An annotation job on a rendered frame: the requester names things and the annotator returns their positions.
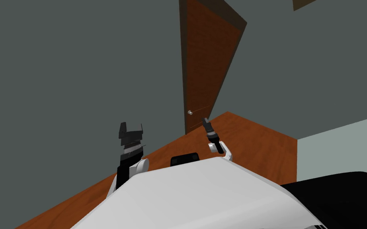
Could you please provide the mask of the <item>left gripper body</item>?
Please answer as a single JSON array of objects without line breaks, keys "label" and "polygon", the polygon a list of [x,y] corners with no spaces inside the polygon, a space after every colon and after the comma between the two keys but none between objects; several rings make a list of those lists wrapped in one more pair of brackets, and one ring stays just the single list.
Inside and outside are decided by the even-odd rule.
[{"label": "left gripper body", "polygon": [[143,138],[143,130],[138,131],[119,131],[121,146],[127,146],[134,143],[140,143]]}]

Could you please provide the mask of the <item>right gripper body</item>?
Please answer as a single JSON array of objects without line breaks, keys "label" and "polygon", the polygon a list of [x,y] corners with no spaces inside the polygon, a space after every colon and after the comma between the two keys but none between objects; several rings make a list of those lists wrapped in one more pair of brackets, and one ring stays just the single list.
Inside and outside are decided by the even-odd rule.
[{"label": "right gripper body", "polygon": [[215,131],[214,131],[210,121],[207,118],[204,118],[202,122],[203,122],[203,127],[204,127],[207,135],[214,135]]}]

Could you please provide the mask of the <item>brown wooden door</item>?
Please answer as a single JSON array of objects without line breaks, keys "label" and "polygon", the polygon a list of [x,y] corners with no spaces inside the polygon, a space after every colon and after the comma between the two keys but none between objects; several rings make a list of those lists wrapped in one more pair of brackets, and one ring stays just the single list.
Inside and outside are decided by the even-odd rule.
[{"label": "brown wooden door", "polygon": [[225,0],[179,0],[179,16],[188,134],[210,117],[247,21]]}]

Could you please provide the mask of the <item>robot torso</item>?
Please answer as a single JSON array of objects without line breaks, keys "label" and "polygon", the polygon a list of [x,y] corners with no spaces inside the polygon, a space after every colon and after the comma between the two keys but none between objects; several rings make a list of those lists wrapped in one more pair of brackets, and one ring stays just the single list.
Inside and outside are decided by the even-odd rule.
[{"label": "robot torso", "polygon": [[71,229],[306,229],[320,220],[282,186],[222,157],[131,177]]}]

